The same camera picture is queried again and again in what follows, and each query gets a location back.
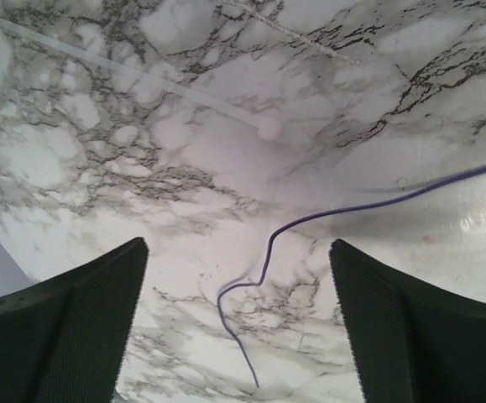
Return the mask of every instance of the black object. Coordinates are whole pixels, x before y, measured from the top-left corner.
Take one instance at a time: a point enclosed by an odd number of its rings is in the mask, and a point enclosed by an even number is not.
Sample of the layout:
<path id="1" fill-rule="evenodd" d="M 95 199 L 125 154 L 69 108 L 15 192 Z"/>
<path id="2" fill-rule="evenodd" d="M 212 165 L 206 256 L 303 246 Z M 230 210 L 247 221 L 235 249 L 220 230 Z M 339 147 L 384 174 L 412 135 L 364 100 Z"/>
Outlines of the black object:
<path id="1" fill-rule="evenodd" d="M 486 402 L 486 304 L 342 240 L 330 258 L 367 403 Z"/>
<path id="2" fill-rule="evenodd" d="M 0 298 L 0 403 L 108 403 L 144 278 L 136 238 Z"/>

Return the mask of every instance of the blue cable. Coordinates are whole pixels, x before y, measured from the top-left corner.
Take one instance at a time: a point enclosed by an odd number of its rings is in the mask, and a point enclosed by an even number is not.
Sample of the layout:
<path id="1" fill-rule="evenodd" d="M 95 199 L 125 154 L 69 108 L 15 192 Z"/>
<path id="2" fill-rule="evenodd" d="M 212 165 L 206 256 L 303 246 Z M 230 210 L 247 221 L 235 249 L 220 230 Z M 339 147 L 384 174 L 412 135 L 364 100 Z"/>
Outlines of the blue cable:
<path id="1" fill-rule="evenodd" d="M 241 353 L 243 353 L 244 359 L 246 360 L 246 363 L 248 365 L 248 368 L 250 369 L 250 372 L 252 373 L 253 376 L 253 381 L 256 384 L 256 387 L 259 387 L 259 381 L 258 381 L 258 376 L 256 374 L 255 369 L 253 368 L 252 362 L 250 361 L 250 358 L 248 357 L 248 353 L 246 352 L 243 342 L 241 342 L 241 339 L 235 334 L 235 332 L 228 326 L 226 323 L 226 317 L 224 316 L 224 311 L 222 310 L 222 298 L 230 291 L 233 291 L 237 288 L 243 288 L 243 287 L 260 287 L 265 280 L 265 276 L 267 275 L 267 269 L 269 268 L 269 262 L 270 262 L 270 255 L 272 253 L 273 249 L 273 243 L 274 240 L 283 232 L 287 231 L 288 229 L 291 229 L 299 224 L 302 224 L 303 222 L 309 222 L 312 220 L 317 220 L 317 218 L 322 218 L 322 217 L 328 217 L 328 216 L 335 216 L 337 214 L 343 214 L 345 212 L 361 212 L 364 210 L 372 210 L 374 208 L 380 208 L 380 207 L 386 207 L 386 206 L 392 206 L 394 204 L 398 204 L 401 202 L 406 202 L 407 200 L 414 199 L 418 196 L 425 195 L 426 193 L 429 193 L 430 191 L 435 191 L 436 189 L 440 189 L 442 187 L 446 187 L 449 185 L 453 185 L 454 183 L 466 181 L 468 179 L 475 178 L 477 176 L 485 175 L 486 174 L 486 165 L 474 168 L 472 170 L 467 170 L 461 173 L 458 173 L 456 175 L 448 176 L 444 179 L 434 181 L 432 184 L 429 186 L 425 186 L 421 188 L 418 191 L 413 191 L 407 195 L 404 196 L 398 196 L 393 199 L 385 200 L 385 201 L 378 201 L 375 203 L 369 203 L 369 204 L 362 204 L 359 206 L 352 206 L 352 207 L 343 207 L 343 208 L 337 208 L 334 210 L 328 210 L 325 212 L 318 212 L 315 214 L 311 214 L 309 216 L 301 217 L 296 219 L 295 221 L 289 222 L 285 224 L 283 227 L 278 228 L 276 231 L 273 232 L 273 234 L 269 238 L 269 243 L 267 245 L 267 254 L 265 255 L 265 261 L 263 264 L 263 268 L 261 269 L 261 276 L 259 277 L 258 282 L 251 282 L 251 283 L 237 283 L 230 285 L 228 288 L 225 290 L 222 290 L 217 297 L 217 308 L 218 308 L 218 315 L 220 316 L 220 320 L 222 322 L 222 325 L 226 329 L 226 332 L 230 334 L 230 336 L 237 342 L 238 346 L 241 349 Z"/>

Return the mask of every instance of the white marble table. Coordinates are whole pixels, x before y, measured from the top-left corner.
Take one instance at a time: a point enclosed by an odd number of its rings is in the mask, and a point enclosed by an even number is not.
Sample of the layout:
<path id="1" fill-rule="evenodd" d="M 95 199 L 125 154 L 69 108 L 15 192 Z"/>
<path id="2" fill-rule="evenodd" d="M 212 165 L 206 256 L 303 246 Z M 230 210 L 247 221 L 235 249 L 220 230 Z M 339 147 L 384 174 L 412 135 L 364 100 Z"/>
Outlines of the white marble table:
<path id="1" fill-rule="evenodd" d="M 486 301 L 486 177 L 398 195 L 486 163 L 486 1 L 258 2 L 352 66 L 209 0 L 0 2 L 0 17 L 251 113 L 280 136 L 0 29 L 0 242 L 33 280 L 135 237 L 151 254 L 119 392 L 137 402 L 363 401 L 327 251 L 334 238 Z"/>

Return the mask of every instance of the thin cord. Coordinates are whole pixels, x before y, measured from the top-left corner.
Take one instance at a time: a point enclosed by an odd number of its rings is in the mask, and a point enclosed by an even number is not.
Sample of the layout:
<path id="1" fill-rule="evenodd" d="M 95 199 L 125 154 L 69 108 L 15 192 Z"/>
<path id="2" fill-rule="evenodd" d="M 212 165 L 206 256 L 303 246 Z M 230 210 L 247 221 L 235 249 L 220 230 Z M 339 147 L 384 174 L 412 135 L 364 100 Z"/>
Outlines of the thin cord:
<path id="1" fill-rule="evenodd" d="M 226 329 L 226 332 L 230 334 L 230 336 L 235 340 L 235 342 L 238 344 L 239 348 L 241 349 L 241 353 L 243 353 L 244 359 L 246 360 L 246 363 L 248 365 L 248 368 L 250 369 L 250 372 L 252 373 L 253 381 L 256 384 L 256 387 L 259 387 L 259 380 L 258 376 L 256 374 L 256 370 L 254 369 L 252 362 L 250 361 L 250 358 L 248 357 L 248 353 L 246 352 L 246 349 L 243 346 L 243 342 L 241 339 L 238 337 L 237 334 L 228 326 L 226 323 L 226 317 L 224 316 L 224 311 L 222 310 L 222 298 L 228 293 L 231 292 L 237 288 L 243 288 L 243 287 L 260 287 L 265 280 L 265 276 L 267 275 L 267 269 L 269 268 L 269 263 L 270 263 L 270 255 L 272 253 L 273 249 L 273 243 L 274 240 L 283 232 L 287 231 L 288 229 L 291 229 L 299 224 L 302 224 L 303 222 L 309 222 L 312 220 L 316 220 L 317 218 L 322 218 L 322 217 L 328 217 L 328 216 L 335 216 L 337 214 L 343 214 L 345 212 L 361 212 L 364 210 L 372 210 L 374 208 L 380 208 L 380 207 L 386 207 L 386 206 L 392 206 L 394 204 L 398 204 L 401 202 L 406 202 L 407 200 L 414 199 L 418 196 L 425 195 L 426 193 L 429 193 L 430 191 L 435 191 L 436 189 L 440 189 L 442 187 L 446 187 L 458 182 L 466 181 L 468 179 L 475 178 L 477 176 L 485 175 L 486 174 L 486 165 L 475 168 L 473 170 L 466 170 L 464 172 L 461 172 L 459 174 L 453 175 L 453 176 L 448 176 L 438 182 L 434 182 L 429 186 L 426 186 L 418 191 L 413 191 L 412 193 L 409 193 L 404 196 L 399 196 L 395 197 L 393 199 L 385 200 L 385 201 L 378 201 L 375 203 L 369 203 L 369 204 L 362 204 L 358 206 L 352 206 L 352 207 L 344 207 L 344 208 L 337 208 L 334 210 L 328 210 L 325 212 L 318 212 L 315 214 L 311 214 L 309 216 L 301 217 L 296 219 L 295 221 L 289 222 L 285 224 L 283 227 L 278 228 L 276 231 L 273 232 L 273 234 L 269 238 L 269 243 L 267 245 L 267 254 L 265 255 L 265 261 L 263 264 L 263 268 L 261 269 L 261 276 L 259 277 L 259 281 L 256 282 L 251 282 L 251 283 L 238 283 L 234 285 L 230 285 L 228 288 L 225 290 L 222 290 L 217 297 L 217 308 L 218 308 L 218 315 L 220 316 L 220 320 L 222 322 L 222 325 Z"/>

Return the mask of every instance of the marble countertop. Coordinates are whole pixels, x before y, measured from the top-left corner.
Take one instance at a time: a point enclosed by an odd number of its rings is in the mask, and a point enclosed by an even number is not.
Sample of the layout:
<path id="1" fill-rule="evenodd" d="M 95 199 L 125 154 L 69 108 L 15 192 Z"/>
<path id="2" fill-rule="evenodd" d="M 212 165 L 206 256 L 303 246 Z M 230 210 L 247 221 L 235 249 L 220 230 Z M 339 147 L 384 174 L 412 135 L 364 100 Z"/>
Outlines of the marble countertop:
<path id="1" fill-rule="evenodd" d="M 327 251 L 344 238 L 486 301 L 486 177 L 279 237 L 486 163 L 486 1 L 257 1 L 349 65 L 212 0 L 0 2 L 0 17 L 208 94 L 252 125 L 0 29 L 0 242 L 45 280 L 136 236 L 149 267 L 118 391 L 137 402 L 363 401 Z"/>

